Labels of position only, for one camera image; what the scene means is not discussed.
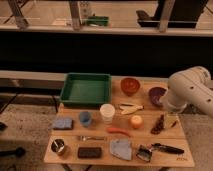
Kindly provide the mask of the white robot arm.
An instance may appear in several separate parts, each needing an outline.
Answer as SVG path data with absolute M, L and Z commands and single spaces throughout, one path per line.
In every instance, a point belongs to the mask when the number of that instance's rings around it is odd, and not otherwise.
M 160 98 L 163 108 L 169 113 L 182 113 L 188 104 L 193 104 L 213 117 L 213 91 L 207 87 L 210 80 L 210 72 L 202 66 L 172 74 L 168 90 Z

